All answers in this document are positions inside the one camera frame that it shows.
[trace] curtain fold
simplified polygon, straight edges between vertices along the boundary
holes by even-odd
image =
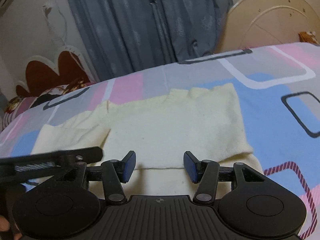
[[[101,80],[213,51],[232,0],[68,0]]]

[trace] floral pillow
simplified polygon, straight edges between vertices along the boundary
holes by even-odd
[[[36,97],[15,97],[11,99],[4,109],[2,129],[6,128],[19,114],[27,111],[36,99]]]
[[[19,114],[22,114],[29,108],[93,84],[95,83],[84,83],[83,78],[77,78],[68,85],[61,85],[46,90],[39,97],[15,97],[8,102],[7,107],[4,109],[2,129],[6,128]]]

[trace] bed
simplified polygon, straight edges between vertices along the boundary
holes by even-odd
[[[247,140],[264,174],[303,200],[308,215],[300,237],[318,239],[319,62],[320,47],[292,43],[215,54],[97,83],[20,114],[0,134],[0,157],[30,154],[44,124],[59,125],[105,100],[122,104],[165,95],[171,88],[233,83]]]

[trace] metal rivet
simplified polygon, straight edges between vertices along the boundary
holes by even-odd
[[[205,202],[211,200],[212,197],[209,194],[201,193],[196,196],[196,199]]]
[[[118,194],[118,193],[115,193],[115,194],[111,194],[109,196],[109,200],[113,201],[113,202],[119,202],[121,200],[124,199],[124,196],[121,195],[121,194]]]

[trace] cream round object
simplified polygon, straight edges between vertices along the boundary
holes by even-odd
[[[240,0],[228,18],[216,53],[299,41],[320,35],[320,19],[305,0]]]

